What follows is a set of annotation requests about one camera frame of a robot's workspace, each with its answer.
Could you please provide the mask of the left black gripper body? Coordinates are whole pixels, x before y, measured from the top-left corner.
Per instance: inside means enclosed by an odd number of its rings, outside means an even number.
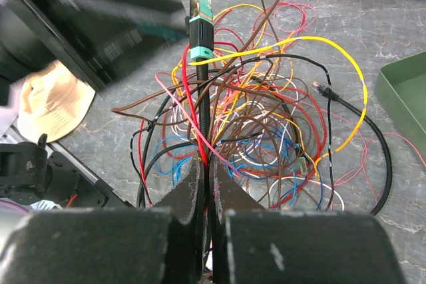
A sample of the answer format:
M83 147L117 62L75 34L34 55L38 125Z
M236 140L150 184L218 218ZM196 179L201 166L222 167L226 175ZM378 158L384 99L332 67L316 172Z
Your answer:
M95 91L186 38L181 0L1 0L1 103L53 62Z

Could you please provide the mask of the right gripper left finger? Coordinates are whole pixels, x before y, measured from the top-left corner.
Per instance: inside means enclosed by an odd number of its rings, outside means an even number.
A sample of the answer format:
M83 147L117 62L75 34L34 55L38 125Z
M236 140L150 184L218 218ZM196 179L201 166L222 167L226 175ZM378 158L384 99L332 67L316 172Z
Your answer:
M203 266L204 167L149 209L30 213L1 251L2 283L197 283Z

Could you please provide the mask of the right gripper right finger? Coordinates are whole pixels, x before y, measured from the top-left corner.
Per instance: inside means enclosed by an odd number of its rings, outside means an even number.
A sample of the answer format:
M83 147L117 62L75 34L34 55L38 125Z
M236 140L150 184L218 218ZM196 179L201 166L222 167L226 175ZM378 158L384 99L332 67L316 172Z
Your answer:
M215 283L404 283L368 213L266 210L211 163Z

